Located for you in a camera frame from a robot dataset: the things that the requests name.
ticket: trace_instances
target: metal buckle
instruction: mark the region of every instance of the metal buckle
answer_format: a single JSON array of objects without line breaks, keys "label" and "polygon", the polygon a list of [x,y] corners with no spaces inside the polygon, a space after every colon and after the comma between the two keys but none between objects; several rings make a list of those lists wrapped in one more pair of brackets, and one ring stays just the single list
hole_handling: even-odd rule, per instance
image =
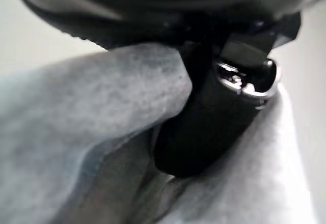
[{"label": "metal buckle", "polygon": [[252,72],[244,72],[224,62],[217,62],[217,66],[221,84],[243,99],[256,103],[256,109],[264,108],[266,101],[276,93],[281,79],[281,69],[271,59],[267,59],[260,70]]}]

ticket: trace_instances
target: gray fabric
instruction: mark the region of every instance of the gray fabric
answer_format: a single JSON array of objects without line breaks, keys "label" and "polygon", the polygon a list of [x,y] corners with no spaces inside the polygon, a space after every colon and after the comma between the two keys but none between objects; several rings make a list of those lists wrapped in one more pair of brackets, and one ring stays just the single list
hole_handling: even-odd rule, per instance
[{"label": "gray fabric", "polygon": [[282,86],[205,173],[157,172],[145,129],[190,90],[178,53],[155,44],[3,78],[0,223],[315,223]]},{"label": "gray fabric", "polygon": [[191,87],[179,53],[157,44],[3,77],[0,223],[51,221],[88,188],[104,155],[176,115]]},{"label": "gray fabric", "polygon": [[[127,145],[129,149],[125,146],[122,150],[139,149],[142,143]],[[129,162],[114,157],[120,164]],[[130,188],[128,174],[133,173],[112,176],[117,169],[112,156],[107,156],[87,197],[81,204],[66,208],[62,219],[73,224],[316,223],[298,156],[291,106],[282,86],[235,147],[202,175],[177,179],[147,167],[148,179],[137,189]],[[115,182],[119,188],[112,187]],[[112,199],[117,189],[128,192],[130,198],[125,201],[121,194],[122,200]],[[123,209],[116,211],[121,203]]]}]

